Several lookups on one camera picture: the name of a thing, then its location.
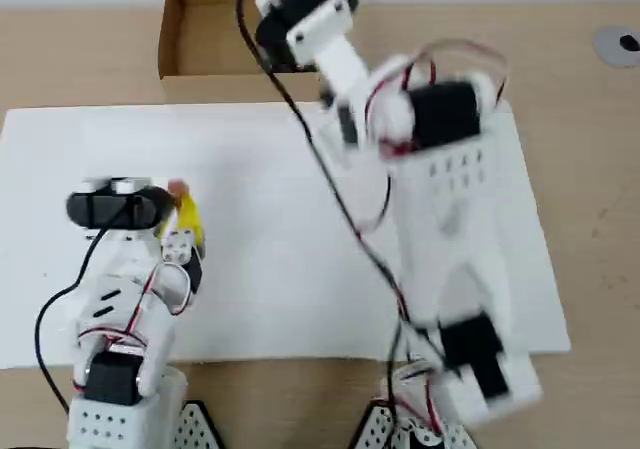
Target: perforated base plate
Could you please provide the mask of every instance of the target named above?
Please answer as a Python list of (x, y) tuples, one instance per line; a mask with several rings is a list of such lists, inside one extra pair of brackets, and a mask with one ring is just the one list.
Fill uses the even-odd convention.
[(202, 401), (185, 404), (173, 443), (174, 449), (224, 449), (222, 439)]
[[(383, 449), (391, 430), (391, 412), (385, 406), (372, 403), (358, 427), (350, 449)], [(411, 417), (399, 417), (398, 428), (391, 440), (391, 449), (409, 449), (417, 443), (422, 447), (443, 449), (477, 449), (473, 439), (460, 424), (444, 423), (443, 437), (436, 435)]]

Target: cardboard box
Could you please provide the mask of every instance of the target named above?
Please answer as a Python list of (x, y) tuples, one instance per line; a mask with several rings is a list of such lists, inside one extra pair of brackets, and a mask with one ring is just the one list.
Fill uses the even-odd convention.
[[(158, 72), (167, 76), (259, 74), (235, 15), (236, 0), (166, 0), (158, 47)], [(245, 0), (253, 35), (259, 21), (254, 0)]]

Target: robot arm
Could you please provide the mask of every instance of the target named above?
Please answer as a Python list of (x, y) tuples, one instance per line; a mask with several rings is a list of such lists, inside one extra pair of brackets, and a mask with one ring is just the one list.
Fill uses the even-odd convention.
[(186, 186), (170, 189), (94, 179), (67, 201), (88, 239), (122, 212), (101, 241), (74, 321), (71, 447), (172, 447), (186, 378), (167, 362), (177, 317), (202, 279), (204, 234)]
[[(378, 150), (393, 174), (413, 321), (406, 329), (420, 352), (432, 354), (429, 334), (446, 357), (432, 387), (436, 405), (450, 420), (478, 425), (536, 400), (540, 388), (529, 356), (513, 343), (495, 226), (499, 189), (488, 121), (504, 82), (496, 89), (479, 72), (438, 80), (432, 54), (462, 47), (500, 69), (504, 58), (470, 41), (442, 41), (369, 71), (346, 39), (358, 0), (256, 4), (263, 15), (256, 41), (269, 58), (292, 69), (313, 63), (328, 85), (339, 124), (322, 139), (341, 155)], [(430, 74), (421, 73), (421, 60), (430, 63)], [(449, 310), (447, 302), (460, 297), (466, 304)]]

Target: wooden table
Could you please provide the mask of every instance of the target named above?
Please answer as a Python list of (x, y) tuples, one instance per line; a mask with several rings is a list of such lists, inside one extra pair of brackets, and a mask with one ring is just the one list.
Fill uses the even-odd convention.
[[(478, 431), (481, 447), (636, 447), (640, 68), (606, 67), (590, 40), (601, 25), (637, 28), (640, 3), (362, 12), (356, 39), (372, 61), (411, 49), (416, 37), (466, 35), (511, 62), (509, 98), (574, 349), (536, 357), (544, 402)], [(184, 77), (163, 86), (155, 68), (159, 23), (156, 12), (0, 12), (0, 110), (275, 99), (255, 76)], [(298, 93), (314, 95), (296, 84)], [(230, 448), (345, 448), (380, 374), (376, 363), (338, 360), (185, 370), (190, 395), (208, 402)], [(55, 375), (70, 395), (69, 371)], [(0, 371), (0, 389), (1, 447), (64, 446), (62, 411), (36, 370)]]

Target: white paper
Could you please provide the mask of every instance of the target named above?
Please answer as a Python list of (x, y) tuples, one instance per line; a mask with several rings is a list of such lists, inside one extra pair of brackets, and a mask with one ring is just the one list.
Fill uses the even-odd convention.
[[(316, 105), (303, 108), (312, 125), (326, 122)], [(505, 241), (513, 246), (518, 324), (531, 350), (565, 351), (562, 307), (509, 112), (501, 144), (513, 170), (502, 181), (512, 210), (500, 219), (521, 228)], [(356, 219), (374, 217), (383, 169), (369, 162), (332, 170)], [(96, 175), (158, 184), (183, 177), (201, 208), (204, 279), (178, 323), (175, 359), (386, 359), (395, 300), (348, 231), (285, 105), (82, 107), (11, 111), (0, 135), (0, 330), (12, 335), (1, 368), (35, 365), (36, 314), (73, 282), (87, 247), (65, 200)], [(371, 240), (397, 268), (391, 219)], [(54, 305), (45, 319), (50, 364), (71, 361), (68, 306)]]

